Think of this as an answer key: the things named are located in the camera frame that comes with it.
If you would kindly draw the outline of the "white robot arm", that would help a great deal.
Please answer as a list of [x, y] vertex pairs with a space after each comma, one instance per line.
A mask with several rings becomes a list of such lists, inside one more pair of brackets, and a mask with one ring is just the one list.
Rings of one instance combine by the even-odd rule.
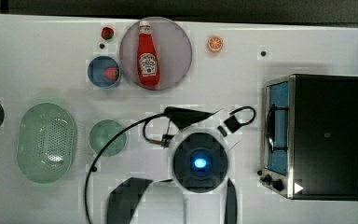
[[167, 107], [177, 128], [158, 143], [168, 149], [170, 177], [131, 177], [109, 194], [106, 224], [238, 224], [228, 151], [241, 127], [235, 114]]

